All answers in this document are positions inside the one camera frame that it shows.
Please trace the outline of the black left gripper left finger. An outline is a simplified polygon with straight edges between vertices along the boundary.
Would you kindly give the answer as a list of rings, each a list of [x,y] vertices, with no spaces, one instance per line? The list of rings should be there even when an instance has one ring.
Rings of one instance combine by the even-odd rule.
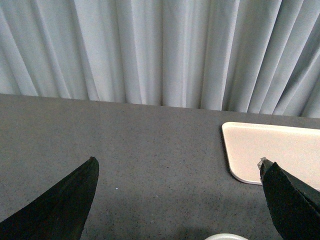
[[[79,240],[99,179],[90,157],[31,203],[0,223],[2,240]]]

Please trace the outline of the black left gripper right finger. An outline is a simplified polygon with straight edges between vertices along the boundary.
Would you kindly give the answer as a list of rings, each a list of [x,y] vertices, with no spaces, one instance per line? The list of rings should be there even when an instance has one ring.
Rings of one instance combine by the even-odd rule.
[[[263,157],[257,164],[269,213],[284,240],[320,238],[320,192]]]

